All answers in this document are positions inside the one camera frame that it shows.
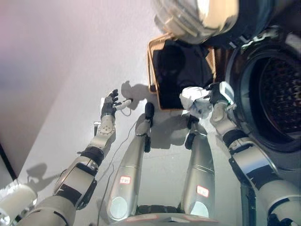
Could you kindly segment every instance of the small white item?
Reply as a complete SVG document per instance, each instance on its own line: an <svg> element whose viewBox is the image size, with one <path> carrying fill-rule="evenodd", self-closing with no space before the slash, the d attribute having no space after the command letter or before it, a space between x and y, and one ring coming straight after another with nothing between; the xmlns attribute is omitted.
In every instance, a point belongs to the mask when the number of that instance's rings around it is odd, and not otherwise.
<svg viewBox="0 0 301 226"><path fill-rule="evenodd" d="M207 118L212 111L212 105L208 97L209 93L209 90L202 87L187 87L183 89L180 94L183 108L189 110L190 114L197 118Z"/></svg>
<svg viewBox="0 0 301 226"><path fill-rule="evenodd" d="M197 186L197 193L201 196L204 196L206 198L208 198L209 196L209 190L207 188L204 188L200 185Z"/></svg>
<svg viewBox="0 0 301 226"><path fill-rule="evenodd" d="M120 183L129 185L131 183L131 177L121 176Z"/></svg>

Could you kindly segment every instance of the grey floor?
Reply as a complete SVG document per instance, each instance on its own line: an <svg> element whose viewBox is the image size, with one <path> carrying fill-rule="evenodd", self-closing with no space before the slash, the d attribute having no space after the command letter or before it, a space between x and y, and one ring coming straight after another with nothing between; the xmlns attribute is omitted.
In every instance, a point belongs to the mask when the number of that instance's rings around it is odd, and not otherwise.
<svg viewBox="0 0 301 226"><path fill-rule="evenodd" d="M40 202L51 195L57 176L92 138L93 122L99 120L101 97L113 89L119 89L124 97L132 97L134 103L123 113L116 113L117 139L97 178L101 177L114 151L144 112L145 103L151 101L156 104L156 97L147 90L146 46L160 33L153 22L150 1L34 0L31 3L22 1L20 5L5 1L4 6L7 18L17 25L13 27L20 27L16 30L24 36L19 38L19 45L26 46L26 54L21 55L23 58L20 60L26 67L14 73L23 72L27 76L24 81L29 79L32 84L22 87L29 90L24 96L11 91L16 102L24 103L20 97L28 101L22 108L14 108L14 105L9 108L13 112L17 110L24 124L9 127L10 123L14 125L14 121L3 121L1 125L17 136L15 140L7 137L5 143L17 144L14 141L25 140L28 157L16 152L9 157L17 159L14 166L20 170L20 180L35 183ZM29 43L22 43L22 38ZM11 114L9 110L0 113L1 116ZM215 218L239 226L239 182L228 164L227 152L216 142L213 128L208 121L202 123L209 132L214 157ZM186 120L181 117L181 112L161 112L156 107L152 150L143 158L138 204L178 205L190 158L190 151L183 146L188 132L185 125ZM131 131L129 139L116 155L113 161L115 167L119 165L133 135ZM10 148L22 150L22 146L18 145ZM99 182L90 204L78 211L74 225L88 226L96 222L111 170ZM258 213L258 219L264 218L264 212L259 210Z"/></svg>

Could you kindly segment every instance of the washing machine drum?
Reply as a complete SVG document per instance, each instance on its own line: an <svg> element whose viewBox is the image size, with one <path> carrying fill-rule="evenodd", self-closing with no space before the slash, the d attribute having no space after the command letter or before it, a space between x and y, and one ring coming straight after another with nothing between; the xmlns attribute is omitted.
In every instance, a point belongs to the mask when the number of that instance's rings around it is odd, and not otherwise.
<svg viewBox="0 0 301 226"><path fill-rule="evenodd" d="M236 118L263 147L300 151L300 52L285 41L263 40L234 51L226 80L235 91Z"/></svg>

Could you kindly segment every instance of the red label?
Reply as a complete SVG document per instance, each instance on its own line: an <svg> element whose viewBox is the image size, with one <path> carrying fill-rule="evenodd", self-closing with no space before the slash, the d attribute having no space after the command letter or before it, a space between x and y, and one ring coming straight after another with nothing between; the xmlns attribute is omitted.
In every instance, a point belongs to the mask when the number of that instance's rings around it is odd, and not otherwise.
<svg viewBox="0 0 301 226"><path fill-rule="evenodd" d="M131 177L121 176L120 183L124 185L129 185L131 183Z"/></svg>
<svg viewBox="0 0 301 226"><path fill-rule="evenodd" d="M204 188L200 185L197 186L197 193L201 196L204 196L206 198L208 198L209 196L209 190L207 188Z"/></svg>

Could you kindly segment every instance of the white object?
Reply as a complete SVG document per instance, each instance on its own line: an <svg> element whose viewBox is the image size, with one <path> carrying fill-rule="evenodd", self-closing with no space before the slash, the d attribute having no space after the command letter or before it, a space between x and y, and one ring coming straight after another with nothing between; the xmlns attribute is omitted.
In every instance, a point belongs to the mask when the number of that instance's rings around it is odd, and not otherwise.
<svg viewBox="0 0 301 226"><path fill-rule="evenodd" d="M180 94L180 100L184 109L189 110L190 114L205 119L212 111L212 104L208 96L210 91L202 87L187 87Z"/></svg>
<svg viewBox="0 0 301 226"><path fill-rule="evenodd" d="M32 206L37 194L27 185L18 188L0 201L0 222L9 225L25 208Z"/></svg>

